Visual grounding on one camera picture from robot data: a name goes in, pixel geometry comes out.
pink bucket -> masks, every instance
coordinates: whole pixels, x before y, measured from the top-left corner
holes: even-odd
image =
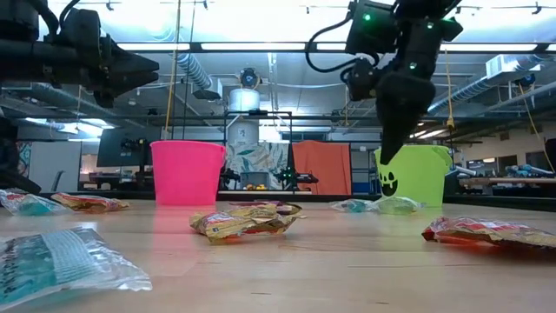
[[[156,204],[214,205],[226,149],[218,144],[167,140],[150,145]]]

table surface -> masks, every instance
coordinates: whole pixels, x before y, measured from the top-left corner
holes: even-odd
[[[517,221],[556,232],[547,212],[445,205],[412,216],[348,214],[305,203],[308,217],[281,236],[210,245],[191,210],[106,215],[0,216],[0,236],[90,227],[147,271],[152,291],[58,293],[7,312],[554,312],[556,262],[426,243],[439,214]],[[219,203],[220,208],[227,206]]]

bucket handle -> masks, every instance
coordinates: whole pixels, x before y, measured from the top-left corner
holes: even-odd
[[[452,158],[450,157],[450,153],[445,149],[445,147],[433,147],[434,153],[436,153],[445,163],[446,165],[446,173],[450,170],[450,166],[452,165]]]

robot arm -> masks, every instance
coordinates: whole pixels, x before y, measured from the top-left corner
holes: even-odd
[[[71,1],[58,22],[44,0],[0,0],[0,82],[81,84],[100,106],[111,108],[122,93],[158,79],[157,62],[101,37],[98,13],[73,9],[78,2]],[[50,32],[42,42],[39,15]]]
[[[365,57],[339,65],[346,68],[342,81],[350,98],[360,101],[376,95],[377,115],[382,124],[381,163],[388,164],[417,126],[433,101],[436,89],[430,82],[442,41],[454,40],[463,28],[455,19],[443,19],[461,0],[397,0],[385,5],[368,0],[352,2],[346,20],[353,19],[346,52]],[[392,61],[378,65],[378,54],[394,53]],[[320,72],[338,70],[316,68]]]

red snack bag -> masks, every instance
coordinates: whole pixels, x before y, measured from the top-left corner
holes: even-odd
[[[101,196],[71,196],[57,193],[51,196],[53,200],[73,209],[85,213],[105,213],[117,210],[125,210],[129,203],[117,199],[108,199]]]
[[[427,241],[470,244],[486,242],[514,248],[556,248],[556,236],[519,223],[471,217],[439,217],[422,232]]]

